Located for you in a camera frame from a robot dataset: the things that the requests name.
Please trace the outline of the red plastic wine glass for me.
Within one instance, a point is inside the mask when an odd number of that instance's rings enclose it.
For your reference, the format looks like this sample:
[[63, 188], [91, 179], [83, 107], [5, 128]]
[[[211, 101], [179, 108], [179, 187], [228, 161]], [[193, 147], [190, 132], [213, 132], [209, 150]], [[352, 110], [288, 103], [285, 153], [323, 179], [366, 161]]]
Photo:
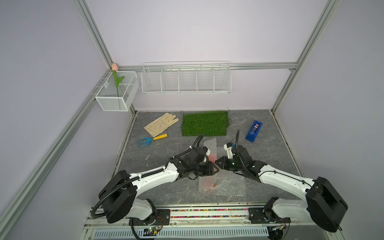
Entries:
[[209, 160], [213, 163], [213, 175], [207, 177], [207, 187], [214, 188], [217, 183], [219, 168], [216, 166], [215, 161], [218, 159], [217, 155], [209, 155]]

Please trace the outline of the clear bubble wrap sheet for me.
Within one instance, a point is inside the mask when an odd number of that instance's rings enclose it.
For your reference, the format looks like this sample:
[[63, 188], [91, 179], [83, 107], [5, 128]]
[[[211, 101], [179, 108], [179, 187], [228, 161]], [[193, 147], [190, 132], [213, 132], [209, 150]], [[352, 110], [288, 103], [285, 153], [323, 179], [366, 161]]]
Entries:
[[[216, 138], [204, 141], [203, 146], [211, 151], [210, 155], [217, 155], [218, 159], [227, 156], [224, 147], [217, 146]], [[207, 177], [199, 177], [199, 193], [201, 194], [228, 197], [246, 196], [246, 183], [245, 178], [242, 176], [231, 171], [220, 170], [216, 186], [210, 189], [207, 187]]]

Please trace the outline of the blue tape dispenser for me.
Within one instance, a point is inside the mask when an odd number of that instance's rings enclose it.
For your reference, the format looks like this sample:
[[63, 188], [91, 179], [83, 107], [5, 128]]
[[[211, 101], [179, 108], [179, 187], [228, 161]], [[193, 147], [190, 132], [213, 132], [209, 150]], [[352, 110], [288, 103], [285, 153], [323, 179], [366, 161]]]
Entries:
[[261, 123], [259, 121], [254, 121], [248, 134], [247, 134], [247, 136], [246, 136], [246, 140], [253, 143], [256, 140], [257, 135], [258, 135], [262, 125], [263, 125], [263, 123]]

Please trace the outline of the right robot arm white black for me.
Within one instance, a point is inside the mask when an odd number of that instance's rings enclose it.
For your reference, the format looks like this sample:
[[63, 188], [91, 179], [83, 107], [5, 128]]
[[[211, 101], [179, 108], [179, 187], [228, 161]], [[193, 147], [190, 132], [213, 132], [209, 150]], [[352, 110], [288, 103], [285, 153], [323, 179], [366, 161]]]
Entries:
[[238, 140], [236, 136], [235, 143], [229, 142], [224, 146], [227, 154], [215, 161], [216, 166], [297, 197], [297, 200], [270, 198], [261, 211], [250, 212], [251, 222], [277, 223], [297, 219], [315, 223], [331, 233], [342, 230], [341, 222], [348, 205], [329, 180], [296, 176], [263, 161], [253, 160]]

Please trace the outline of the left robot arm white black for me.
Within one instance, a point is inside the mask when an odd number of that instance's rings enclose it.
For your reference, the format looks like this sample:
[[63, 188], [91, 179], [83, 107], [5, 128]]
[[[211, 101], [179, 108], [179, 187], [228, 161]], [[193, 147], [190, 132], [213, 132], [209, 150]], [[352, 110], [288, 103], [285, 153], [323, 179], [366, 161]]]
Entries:
[[106, 217], [109, 224], [125, 217], [139, 219], [146, 225], [154, 223], [158, 210], [150, 199], [139, 199], [141, 194], [180, 179], [196, 180], [219, 172], [215, 163], [209, 160], [210, 150], [199, 145], [203, 138], [203, 135], [198, 136], [188, 150], [172, 156], [158, 168], [133, 174], [119, 171], [99, 193], [91, 217]]

